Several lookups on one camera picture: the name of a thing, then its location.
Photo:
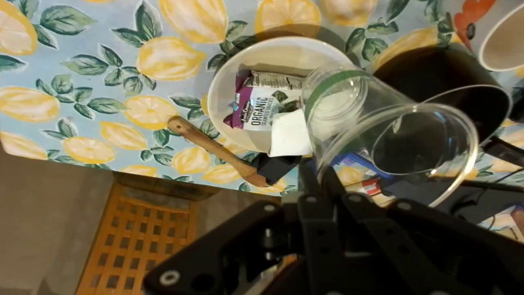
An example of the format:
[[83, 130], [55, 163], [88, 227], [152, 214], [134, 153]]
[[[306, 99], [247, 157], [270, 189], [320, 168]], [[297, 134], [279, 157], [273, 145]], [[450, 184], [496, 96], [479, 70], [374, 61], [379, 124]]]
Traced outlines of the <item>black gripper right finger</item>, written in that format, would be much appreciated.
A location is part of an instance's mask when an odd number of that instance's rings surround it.
[[414, 201], [335, 193], [343, 295], [524, 295], [524, 245]]

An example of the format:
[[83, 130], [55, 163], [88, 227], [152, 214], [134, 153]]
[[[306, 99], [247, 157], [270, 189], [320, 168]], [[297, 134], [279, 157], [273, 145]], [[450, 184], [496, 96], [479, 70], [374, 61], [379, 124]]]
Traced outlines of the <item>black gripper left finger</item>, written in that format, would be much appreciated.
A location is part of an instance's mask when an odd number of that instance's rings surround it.
[[248, 204], [148, 270], [144, 295], [232, 295], [286, 253], [286, 212], [271, 201]]

